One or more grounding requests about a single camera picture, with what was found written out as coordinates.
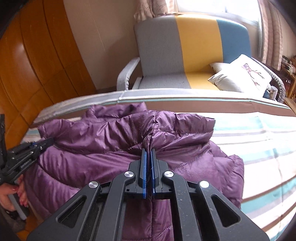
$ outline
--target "white pillow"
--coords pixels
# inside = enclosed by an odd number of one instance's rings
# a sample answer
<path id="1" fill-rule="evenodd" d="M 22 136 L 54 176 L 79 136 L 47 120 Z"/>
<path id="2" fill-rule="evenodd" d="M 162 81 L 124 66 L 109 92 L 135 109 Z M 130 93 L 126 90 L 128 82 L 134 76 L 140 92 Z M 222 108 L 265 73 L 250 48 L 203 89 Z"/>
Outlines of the white pillow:
<path id="1" fill-rule="evenodd" d="M 230 64 L 227 64 L 227 63 L 212 63 L 212 64 L 210 64 L 210 66 L 213 68 L 215 73 L 220 72 L 222 69 L 224 69 L 228 65 L 230 65 Z"/>
<path id="2" fill-rule="evenodd" d="M 241 55 L 208 79 L 219 90 L 251 93 L 263 97 L 271 76 L 246 55 Z"/>

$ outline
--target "yellow cushion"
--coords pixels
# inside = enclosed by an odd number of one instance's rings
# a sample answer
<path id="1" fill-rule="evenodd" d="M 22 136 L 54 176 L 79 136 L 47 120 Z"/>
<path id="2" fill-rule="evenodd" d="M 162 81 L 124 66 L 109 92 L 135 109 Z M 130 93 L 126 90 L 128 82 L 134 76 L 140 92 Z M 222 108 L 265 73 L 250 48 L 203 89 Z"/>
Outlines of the yellow cushion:
<path id="1" fill-rule="evenodd" d="M 205 15 L 176 16 L 184 71 L 211 72 L 211 63 L 223 62 L 222 41 L 215 17 Z"/>
<path id="2" fill-rule="evenodd" d="M 215 85 L 208 81 L 213 75 L 214 73 L 210 72 L 186 73 L 187 80 L 192 89 L 219 90 Z"/>

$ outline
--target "mattress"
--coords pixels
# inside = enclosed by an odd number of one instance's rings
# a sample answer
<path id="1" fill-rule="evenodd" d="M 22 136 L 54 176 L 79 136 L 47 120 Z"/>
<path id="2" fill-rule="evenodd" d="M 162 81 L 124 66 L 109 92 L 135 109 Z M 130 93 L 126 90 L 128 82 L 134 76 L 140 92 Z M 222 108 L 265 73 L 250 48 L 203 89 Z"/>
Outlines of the mattress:
<path id="1" fill-rule="evenodd" d="M 295 114 L 283 104 L 241 93 L 215 91 L 213 96 L 211 91 L 190 91 L 159 90 L 156 96 L 137 90 L 137 95 L 128 91 L 76 98 L 45 109 L 35 125 L 69 114 L 80 115 L 93 104 L 141 101 L 149 109 L 214 118 L 211 140 L 227 155 L 236 154 L 244 160 L 242 211 L 275 241 L 296 213 Z M 68 119 L 78 121 L 80 117 Z M 31 128 L 23 141 L 38 139 L 38 130 Z"/>

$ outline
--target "window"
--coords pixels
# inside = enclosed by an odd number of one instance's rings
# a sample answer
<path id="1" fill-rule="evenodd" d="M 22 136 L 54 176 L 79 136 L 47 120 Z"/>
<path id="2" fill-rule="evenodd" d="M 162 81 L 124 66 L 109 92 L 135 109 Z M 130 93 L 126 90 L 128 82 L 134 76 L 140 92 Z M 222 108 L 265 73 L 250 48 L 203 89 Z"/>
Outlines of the window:
<path id="1" fill-rule="evenodd" d="M 179 12 L 201 12 L 218 17 L 258 24 L 260 16 L 257 0 L 177 0 Z"/>

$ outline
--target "finger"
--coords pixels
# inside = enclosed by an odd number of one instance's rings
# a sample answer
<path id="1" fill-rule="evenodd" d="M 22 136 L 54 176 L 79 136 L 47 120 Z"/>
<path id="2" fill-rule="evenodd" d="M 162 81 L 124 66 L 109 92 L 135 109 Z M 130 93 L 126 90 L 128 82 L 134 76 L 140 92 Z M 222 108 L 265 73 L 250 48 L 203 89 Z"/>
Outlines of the finger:
<path id="1" fill-rule="evenodd" d="M 23 192 L 23 194 L 20 196 L 20 204 L 24 205 L 25 203 L 28 203 L 28 199 L 26 192 Z"/>
<path id="2" fill-rule="evenodd" d="M 15 207 L 13 206 L 7 195 L 0 195 L 0 204 L 4 209 L 8 211 L 15 211 Z"/>
<path id="3" fill-rule="evenodd" d="M 19 189 L 17 191 L 17 194 L 18 196 L 20 197 L 24 192 L 26 192 L 25 190 L 25 183 L 22 182 L 20 185 L 19 185 Z"/>
<path id="4" fill-rule="evenodd" d="M 25 201 L 25 202 L 24 202 L 24 206 L 25 206 L 25 207 L 29 207 L 28 202 L 29 202 L 29 201 Z"/>
<path id="5" fill-rule="evenodd" d="M 21 174 L 20 177 L 17 179 L 18 184 L 21 184 L 24 180 L 24 175 Z"/>
<path id="6" fill-rule="evenodd" d="M 4 183 L 0 186 L 1 195 L 15 194 L 17 191 L 18 191 L 18 186 L 10 185 L 8 183 Z"/>

